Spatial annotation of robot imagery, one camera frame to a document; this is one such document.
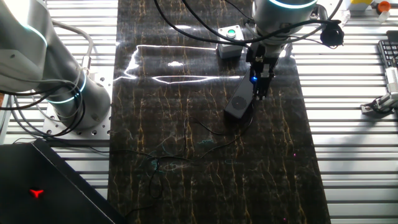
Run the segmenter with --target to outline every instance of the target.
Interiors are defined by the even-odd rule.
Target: mounting plate
[[[113,79],[105,78],[105,77],[97,77],[95,76],[95,82],[103,85],[108,92],[109,96],[112,99],[112,87],[113,87]],[[49,103],[47,107],[47,115],[49,117],[54,117],[58,119],[54,107]],[[57,134],[67,128],[64,124],[60,122],[52,121],[48,118],[44,119],[43,132],[49,134]],[[109,140],[111,132],[111,110],[108,111],[108,115],[105,119],[94,128],[90,128],[84,131],[72,131],[69,134],[61,136],[59,138],[62,139],[71,139],[71,140]]]

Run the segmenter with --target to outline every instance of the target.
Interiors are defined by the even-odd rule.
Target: blue light
[[[85,76],[85,81],[83,82],[83,85],[81,86],[81,88],[80,88],[80,93],[85,89],[85,87],[86,87],[86,79],[87,79],[87,77],[86,77],[86,75],[84,75]],[[75,97],[77,97],[79,95],[79,93],[76,93],[76,95],[75,96],[73,96],[73,97],[71,97],[71,98],[69,98],[69,99],[67,99],[67,100],[64,100],[64,101],[50,101],[50,100],[47,100],[49,103],[55,103],[55,104],[61,104],[61,103],[67,103],[67,102],[69,102],[69,101],[71,101],[71,100],[73,100]]]
[[[302,5],[292,5],[292,4],[281,3],[278,0],[269,0],[269,1],[274,3],[277,6],[285,7],[287,9],[303,9],[305,7],[309,7],[309,6],[312,6],[313,4],[317,3],[318,0],[314,0],[310,3],[302,4]]]
[[[39,37],[40,37],[41,39],[43,39],[43,41],[44,41],[44,43],[45,43],[45,46],[46,46],[46,47],[48,46],[45,37],[44,37],[43,34],[41,34],[37,29],[31,27],[30,25],[24,25],[24,27],[25,27],[26,29],[30,29],[31,31],[33,31],[33,32],[35,32],[37,35],[39,35]]]

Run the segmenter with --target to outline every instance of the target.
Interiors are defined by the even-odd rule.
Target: black cable
[[[216,44],[229,44],[229,45],[238,45],[238,46],[243,46],[243,47],[245,47],[246,44],[248,44],[248,43],[259,42],[259,41],[268,39],[268,38],[270,38],[270,37],[276,36],[276,35],[278,35],[278,34],[280,34],[280,33],[286,33],[286,32],[288,32],[288,31],[290,31],[291,29],[294,29],[294,28],[296,28],[296,27],[300,27],[300,26],[304,26],[304,25],[308,25],[308,24],[316,24],[316,23],[318,23],[318,24],[336,24],[336,23],[338,23],[338,21],[321,21],[321,20],[316,20],[316,21],[304,21],[304,22],[299,22],[298,24],[294,24],[294,25],[292,25],[292,26],[290,26],[290,27],[286,27],[286,28],[277,30],[277,31],[275,31],[275,32],[273,32],[273,33],[271,33],[271,34],[268,34],[268,35],[266,35],[266,36],[259,37],[259,38],[256,38],[256,39],[252,39],[252,40],[234,40],[233,42],[226,42],[226,41],[220,41],[220,40],[205,39],[205,38],[197,37],[197,36],[194,36],[194,35],[191,35],[191,34],[188,34],[188,33],[184,32],[183,30],[181,30],[181,29],[177,28],[175,25],[173,25],[173,24],[166,18],[166,16],[164,15],[163,11],[161,10],[161,8],[160,8],[159,3],[157,2],[157,0],[154,0],[154,2],[155,2],[155,5],[156,5],[156,8],[157,8],[159,14],[162,16],[163,20],[164,20],[170,27],[172,27],[173,29],[175,29],[177,32],[179,32],[179,33],[181,33],[181,34],[183,34],[183,35],[185,35],[185,36],[187,36],[187,37],[193,38],[193,39],[195,39],[195,40],[200,40],[200,41],[209,42],[209,43],[216,43]]]
[[[77,117],[78,117],[78,114],[79,114],[79,113],[77,112],[77,113],[74,115],[73,120],[72,120],[72,122],[70,123],[70,125],[67,126],[66,129],[64,129],[63,131],[61,131],[61,132],[58,133],[58,134],[53,134],[53,135],[51,135],[51,134],[47,134],[47,133],[45,133],[45,132],[43,132],[43,131],[37,129],[37,128],[34,127],[30,122],[28,122],[28,120],[26,120],[26,118],[25,118],[24,114],[22,113],[22,111],[21,111],[21,110],[18,110],[18,112],[19,112],[21,118],[22,118],[31,128],[33,128],[34,130],[36,130],[36,131],[38,132],[38,134],[33,133],[33,132],[29,131],[28,129],[26,129],[26,128],[21,124],[21,122],[19,122],[19,120],[18,120],[18,118],[17,118],[17,116],[16,116],[16,114],[15,114],[14,111],[11,111],[11,113],[12,113],[14,119],[17,121],[17,123],[21,126],[21,128],[24,129],[25,131],[27,131],[29,134],[36,135],[36,136],[40,136],[40,137],[43,137],[43,138],[54,138],[54,137],[64,136],[64,135],[66,135],[66,134],[72,132],[72,131],[81,123],[81,121],[83,120],[83,118],[84,118],[84,116],[85,116],[85,113],[86,113],[86,105],[85,105],[85,102],[84,102],[84,99],[83,99],[83,95],[81,94],[80,90],[77,90],[75,93],[72,92],[72,94],[75,95],[75,96],[74,96],[74,101],[75,101],[75,105],[76,105],[77,110],[79,109],[79,102],[78,102],[78,100],[77,100],[77,97],[80,96],[80,98],[81,98],[81,101],[82,101],[81,103],[82,103],[82,106],[83,106],[83,111],[82,111],[82,114],[81,114],[81,118],[80,118],[80,119],[78,120],[78,122],[75,124],[75,121],[77,120]],[[16,103],[17,107],[19,107],[18,100],[17,100],[16,96],[14,96],[14,98],[15,98],[15,103]]]
[[[272,32],[272,33],[268,34],[268,35],[265,35],[265,36],[262,36],[262,37],[258,37],[258,38],[252,39],[252,40],[235,40],[235,39],[232,39],[232,38],[225,37],[225,36],[219,34],[217,31],[215,31],[215,30],[213,30],[212,28],[210,28],[205,22],[203,22],[203,21],[199,18],[199,16],[193,11],[193,9],[189,6],[189,4],[187,3],[186,0],[182,0],[182,2],[183,2],[184,5],[187,7],[187,9],[191,12],[191,14],[192,14],[203,26],[205,26],[210,32],[214,33],[214,34],[217,35],[218,37],[221,37],[221,38],[223,38],[223,39],[225,39],[225,40],[229,40],[230,42],[234,42],[234,43],[237,43],[237,44],[248,44],[248,43],[259,42],[259,41],[268,39],[268,38],[270,38],[270,37],[274,37],[274,36],[276,36],[276,35],[278,35],[278,34],[281,34],[281,33],[290,32],[291,29],[294,29],[294,28],[296,28],[296,27],[300,27],[300,26],[304,26],[304,25],[308,25],[308,24],[320,23],[320,24],[334,25],[334,26],[338,24],[336,21],[309,20],[309,21],[303,21],[303,22],[296,23],[296,24],[294,24],[294,25],[291,25],[290,27],[286,27],[286,28],[283,28],[283,29],[279,29],[279,30],[277,30],[277,31],[275,31],[275,32]]]
[[[177,32],[179,32],[179,33],[181,33],[181,34],[183,34],[183,35],[185,35],[185,36],[187,36],[187,37],[190,37],[190,38],[192,38],[192,39],[199,40],[199,41],[209,42],[209,43],[238,45],[238,46],[243,46],[243,47],[245,46],[245,44],[235,44],[235,43],[231,43],[231,42],[227,42],[227,41],[212,40],[212,39],[206,39],[206,38],[202,38],[202,37],[197,37],[197,36],[191,35],[191,34],[185,32],[185,31],[179,29],[179,28],[176,27],[175,25],[173,25],[173,24],[166,18],[166,16],[164,15],[164,13],[163,13],[163,11],[161,10],[161,8],[160,8],[159,3],[157,2],[157,0],[154,0],[154,2],[155,2],[155,5],[156,5],[156,8],[157,8],[157,10],[158,10],[160,16],[162,16],[163,20],[164,20],[170,27],[172,27],[173,29],[175,29]]]
[[[224,40],[228,40],[230,42],[236,42],[234,38],[226,37],[224,35],[221,35],[218,31],[213,30],[210,26],[208,26],[205,22],[203,22],[202,19],[200,19],[200,17],[193,11],[193,9],[189,6],[186,0],[182,0],[182,2],[184,3],[185,7],[187,7],[187,9],[191,12],[191,14],[197,19],[197,21],[199,21],[200,24],[206,27],[208,31],[212,32],[214,35],[218,37],[221,37]]]
[[[304,38],[304,40],[309,40],[309,41],[312,41],[312,42],[315,42],[315,43],[318,43],[318,44],[324,45],[324,46],[326,46],[326,47],[328,47],[328,48],[330,48],[330,49],[333,49],[333,50],[335,50],[335,49],[337,48],[337,46],[336,46],[336,47],[330,47],[330,46],[327,46],[326,44],[324,44],[324,43],[322,43],[322,42],[320,42],[320,41],[313,40],[313,39]]]
[[[244,17],[248,18],[251,21],[254,21],[253,18],[245,15],[245,13],[243,13],[237,6],[235,6],[233,3],[231,3],[229,0],[224,0],[225,2],[227,2],[228,4],[232,5],[236,10],[238,10]]]
[[[15,99],[15,104],[16,104],[17,106],[19,106],[18,100],[17,100],[16,96],[14,96],[14,99]],[[76,108],[79,108],[76,96],[74,97],[74,100],[75,100]],[[66,129],[64,129],[63,131],[61,131],[61,132],[58,133],[58,134],[53,134],[53,135],[47,134],[47,133],[45,133],[45,132],[43,132],[43,131],[37,129],[37,128],[36,128],[35,126],[33,126],[30,122],[28,122],[28,120],[26,120],[26,118],[25,118],[25,116],[24,116],[24,114],[22,113],[21,110],[18,110],[18,112],[19,112],[21,118],[22,118],[31,128],[33,128],[34,130],[36,130],[36,131],[39,133],[39,134],[34,134],[34,135],[36,135],[36,136],[41,136],[41,137],[52,138],[52,137],[57,137],[57,136],[66,135],[66,134],[72,132],[72,131],[80,124],[80,122],[82,121],[82,119],[83,119],[83,117],[84,117],[84,115],[85,115],[85,111],[86,111],[86,107],[85,107],[85,102],[84,102],[84,100],[83,100],[83,102],[82,102],[82,106],[83,106],[83,112],[82,112],[82,115],[81,115],[81,118],[80,118],[79,122],[77,122],[77,124],[74,125],[74,124],[75,124],[75,121],[77,120],[77,117],[78,117],[78,113],[76,113],[76,114],[74,115],[74,117],[73,117],[72,122],[70,123],[69,126],[67,126]]]
[[[184,120],[184,147],[183,150],[186,151],[187,150],[187,126],[186,123],[189,119],[194,119],[198,124],[200,124],[200,126],[204,127],[207,131],[209,131],[212,134],[218,135],[218,136],[230,136],[233,135],[233,133],[217,133],[213,130],[211,130],[210,128],[208,128],[207,126],[205,126],[202,122],[199,121],[199,119],[194,118],[194,117],[188,117],[185,118]]]
[[[59,85],[59,86],[56,86],[56,87],[54,87],[54,88],[52,88],[52,89],[49,89],[49,90],[42,90],[42,91],[36,91],[36,92],[34,92],[34,93],[14,93],[14,92],[4,91],[4,90],[0,90],[0,93],[2,93],[2,94],[7,94],[7,95],[11,95],[11,96],[34,96],[34,95],[38,95],[38,94],[48,93],[48,92],[51,92],[51,91],[53,91],[53,90],[59,90],[59,89],[61,89],[62,87],[66,87],[66,86],[68,86],[68,85],[70,85],[70,84],[64,83],[64,84]]]
[[[32,107],[32,106],[35,106],[35,105],[37,105],[37,104],[43,102],[45,99],[47,99],[51,94],[55,93],[56,91],[57,91],[57,90],[52,90],[52,91],[50,91],[50,92],[47,93],[45,96],[41,97],[39,100],[37,100],[36,102],[31,103],[31,104],[29,104],[29,105],[17,106],[17,107],[9,107],[9,108],[0,107],[0,110],[4,110],[4,111],[14,111],[14,110],[24,110],[24,109],[30,108],[30,107]]]
[[[224,147],[226,147],[226,146],[229,146],[230,144],[236,142],[236,141],[237,141],[238,139],[240,139],[240,138],[243,136],[243,134],[250,128],[250,125],[251,125],[252,123],[253,123],[253,116],[252,116],[252,118],[251,118],[251,120],[250,120],[249,125],[241,132],[241,134],[240,134],[238,137],[236,137],[234,140],[230,141],[230,142],[227,143],[227,144],[224,144],[224,145],[222,145],[222,146],[216,146],[216,147],[214,147],[213,149],[210,149],[209,151],[207,151],[206,153],[204,153],[204,155],[202,155],[199,159],[197,159],[197,161],[200,160],[200,159],[202,159],[202,158],[204,158],[207,154],[213,152],[213,151],[216,150],[216,149],[222,149],[222,148],[224,148]]]

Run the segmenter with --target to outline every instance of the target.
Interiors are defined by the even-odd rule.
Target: green button
[[[236,37],[236,32],[235,30],[230,29],[227,33],[226,36],[229,38],[235,38]]]

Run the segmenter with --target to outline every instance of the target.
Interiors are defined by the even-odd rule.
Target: dark marble surface
[[[189,1],[212,27],[242,24],[222,0]],[[249,14],[250,1],[235,0]],[[195,22],[179,0],[160,1],[170,20],[185,31],[215,38]],[[152,0],[119,0],[118,49],[114,74],[111,150],[137,150],[153,156],[182,153],[196,159],[234,136],[223,108],[249,65],[218,59],[215,44],[177,33],[159,16]],[[110,158],[111,204],[129,223],[330,223],[295,60],[280,60],[269,96],[256,103],[254,122],[234,144],[189,163],[165,159],[154,176],[163,195],[149,195],[154,161],[134,153]]]

